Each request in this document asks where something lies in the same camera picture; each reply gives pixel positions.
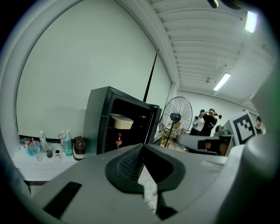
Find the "coca-cola bottle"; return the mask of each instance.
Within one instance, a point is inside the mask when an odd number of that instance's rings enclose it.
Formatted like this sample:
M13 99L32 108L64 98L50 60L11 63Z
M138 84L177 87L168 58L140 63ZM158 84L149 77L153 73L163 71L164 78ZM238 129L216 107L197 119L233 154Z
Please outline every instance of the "coca-cola bottle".
M121 136L122 136L122 134L121 134L121 133L118 133L118 139L117 139L117 141L115 142L115 144L117 145L117 149L118 149L119 146L122 144Z

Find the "white shirt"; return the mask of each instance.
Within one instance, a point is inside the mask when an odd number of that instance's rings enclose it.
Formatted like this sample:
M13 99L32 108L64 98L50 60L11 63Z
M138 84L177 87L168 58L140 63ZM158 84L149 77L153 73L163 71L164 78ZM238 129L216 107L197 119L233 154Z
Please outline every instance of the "white shirt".
M204 119L203 119L203 118L200 118L200 117L198 117L197 120L194 119L193 122L192 122L192 124L193 124L193 126L194 126L194 129L195 129L195 130L198 130L198 131L201 131L201 130L202 130L202 128L203 128L203 126L204 126L204 123L205 123Z

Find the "ceiling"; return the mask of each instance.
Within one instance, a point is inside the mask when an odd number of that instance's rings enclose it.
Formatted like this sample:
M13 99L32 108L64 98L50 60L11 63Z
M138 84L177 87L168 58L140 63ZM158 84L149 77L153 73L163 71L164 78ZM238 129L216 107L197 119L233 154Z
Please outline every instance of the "ceiling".
M258 16L254 33L245 30L247 12L207 0L118 0L139 22L172 82L180 90L212 95L254 109L250 97L271 73L278 46ZM225 73L231 75L218 91Z

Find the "person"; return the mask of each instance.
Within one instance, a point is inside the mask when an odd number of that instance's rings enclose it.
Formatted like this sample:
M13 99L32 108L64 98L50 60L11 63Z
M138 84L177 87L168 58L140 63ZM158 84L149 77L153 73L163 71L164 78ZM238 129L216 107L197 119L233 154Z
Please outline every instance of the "person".
M192 121L192 130L189 135L199 135L203 126L204 126L204 119L202 113L205 112L205 110L201 110L199 113L199 116L195 116L194 120Z
M262 125L262 119L260 118L260 116L257 116L255 129L258 135L263 133L261 130L261 125Z
M219 119L221 119L222 115L217 114L212 108L207 112L203 112L202 115L205 123L199 135L210 136L212 129L217 124L217 118L215 116L219 116Z

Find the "clear cup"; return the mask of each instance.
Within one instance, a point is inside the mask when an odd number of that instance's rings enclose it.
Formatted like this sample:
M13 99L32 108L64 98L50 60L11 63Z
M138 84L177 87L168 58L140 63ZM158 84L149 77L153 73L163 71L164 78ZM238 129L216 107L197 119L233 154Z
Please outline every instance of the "clear cup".
M29 144L29 148L36 157L36 160L40 162L43 159L43 152L40 150L40 143L37 141L31 142Z
M50 142L47 142L47 147L48 147L48 149L45 151L45 154L48 158L51 158L51 157L53 157L54 147Z

